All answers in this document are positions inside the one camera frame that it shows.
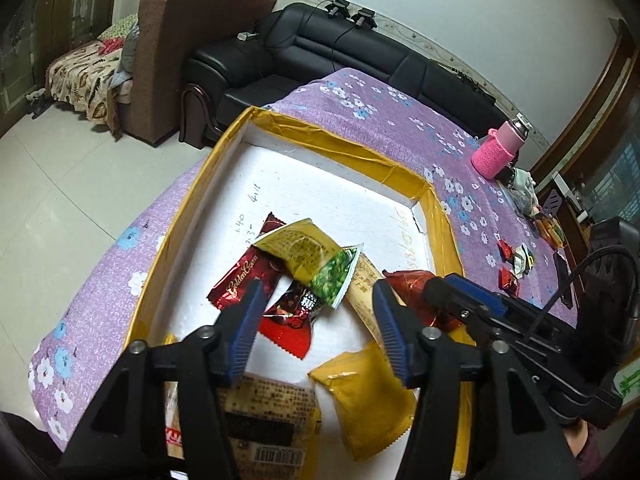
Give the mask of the red shiny snack bag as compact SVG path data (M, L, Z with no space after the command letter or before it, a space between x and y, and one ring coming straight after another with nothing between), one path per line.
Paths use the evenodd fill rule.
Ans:
M404 304L416 312L424 326L435 326L445 333L451 333L462 325L459 320L430 306L422 298L424 286L434 278L430 271L384 271L383 275Z

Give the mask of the red chocolate candy packet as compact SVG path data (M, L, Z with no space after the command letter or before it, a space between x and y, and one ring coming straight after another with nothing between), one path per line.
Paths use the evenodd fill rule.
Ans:
M520 296L520 283L515 274L503 266L498 274L498 286L502 292L512 298Z

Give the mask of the beige cracker packet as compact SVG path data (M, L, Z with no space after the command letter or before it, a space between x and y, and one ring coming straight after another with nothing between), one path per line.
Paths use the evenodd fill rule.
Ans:
M360 254L352 281L346 292L347 302L381 348L384 347L384 342L373 310L373 287L382 278L383 274L371 260L365 254Z

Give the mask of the dark red foil snack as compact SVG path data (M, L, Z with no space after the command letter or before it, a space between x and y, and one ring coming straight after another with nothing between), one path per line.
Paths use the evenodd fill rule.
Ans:
M259 280L265 297L270 299L281 276L285 274L283 261L250 245L232 268L210 290L207 299L218 310L238 304L248 285Z

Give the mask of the green yellow pea snack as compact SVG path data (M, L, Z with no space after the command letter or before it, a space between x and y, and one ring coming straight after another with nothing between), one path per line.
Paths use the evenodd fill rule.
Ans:
M294 281L332 309L343 301L362 249L340 246L309 218L262 234L253 246L281 259Z

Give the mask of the red candy wrapper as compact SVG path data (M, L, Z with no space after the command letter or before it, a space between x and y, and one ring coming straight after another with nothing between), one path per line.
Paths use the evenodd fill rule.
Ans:
M505 262L512 263L514 259L514 249L505 240L498 240L498 248L501 259Z

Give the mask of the white green snack packet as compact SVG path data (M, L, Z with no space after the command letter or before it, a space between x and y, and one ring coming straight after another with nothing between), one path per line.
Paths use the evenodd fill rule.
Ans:
M521 244L513 251L512 270L514 275L520 280L529 274L535 265L535 257L526 244Z

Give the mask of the black smartphone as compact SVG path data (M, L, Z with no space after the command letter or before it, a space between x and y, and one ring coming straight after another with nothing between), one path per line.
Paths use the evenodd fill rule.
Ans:
M568 268L566 259L559 252L555 252L553 254L553 261L556 270L556 278L558 279L558 285L561 286L567 280L568 274L570 274L570 269ZM573 294L570 287L561 296L561 301L562 304L567 307L567 309L574 308Z

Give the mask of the orange snack boxes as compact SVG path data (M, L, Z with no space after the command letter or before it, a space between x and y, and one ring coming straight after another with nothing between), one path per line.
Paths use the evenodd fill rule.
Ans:
M566 237L558 220L545 214L537 214L534 225L540 235L553 250L559 250L566 245Z

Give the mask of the white plastic bag pile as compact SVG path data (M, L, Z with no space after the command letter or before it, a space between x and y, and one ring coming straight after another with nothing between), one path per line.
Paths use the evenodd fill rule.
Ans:
M516 209L525 217L534 218L541 213L535 192L535 181L528 171L513 169L513 178L506 187Z

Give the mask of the purple floral tablecloth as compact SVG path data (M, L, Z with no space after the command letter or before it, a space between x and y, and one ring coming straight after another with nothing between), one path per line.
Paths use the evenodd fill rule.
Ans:
M347 69L270 99L267 110L294 117L293 132L308 148L376 169L384 181L418 174L442 207L442 230L454 234L470 280L496 288L499 243L525 245L536 262L521 280L521 297L535 306L552 297L558 279L550 245L506 189L472 166L480 145L474 136L431 105ZM32 355L29 390L59 448L115 362L155 256L195 178L195 170L178 177L122 232Z

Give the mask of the pink sleeved thermos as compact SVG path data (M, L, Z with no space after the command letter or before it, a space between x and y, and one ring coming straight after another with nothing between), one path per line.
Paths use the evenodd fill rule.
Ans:
M472 154L471 164L485 179L493 179L513 162L525 144L532 125L522 114L508 119L498 129L488 130L486 139Z

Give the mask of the yellow cardboard box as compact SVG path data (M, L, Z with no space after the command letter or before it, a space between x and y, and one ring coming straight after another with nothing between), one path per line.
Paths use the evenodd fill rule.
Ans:
M248 376L309 389L316 433L292 452L271 444L239 444L236 462L247 479L302 460L305 479L391 479L407 446L390 438L368 458L348 452L354 428L331 387L312 379L329 365L333 378L356 387L352 411L378 422L392 404L376 398L388 367L358 373L348 359L368 362L384 349L372 311L374 283L393 270L459 273L454 233L434 188L386 156L296 118L253 107L222 136L186 193L142 287L128 339L158 344L212 324L207 295L247 248L280 258L285 281L318 288L328 303L316 318L284 327L310 335L304 356L257 336Z

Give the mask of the black leather sofa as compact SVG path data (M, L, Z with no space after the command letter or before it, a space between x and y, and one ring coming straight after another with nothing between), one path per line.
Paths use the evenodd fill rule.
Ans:
M254 37L197 48L182 68L180 139L215 144L252 105L263 106L342 68L389 84L474 136L506 121L493 96L446 68L366 26L292 3L269 14Z

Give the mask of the floral blanket bed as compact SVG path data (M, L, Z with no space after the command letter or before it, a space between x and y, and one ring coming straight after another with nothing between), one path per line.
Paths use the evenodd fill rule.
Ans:
M138 14L130 14L95 40L53 61L46 71L48 96L116 133L118 106L131 102L132 73L126 70L130 61L123 61L122 56L127 37L137 24Z

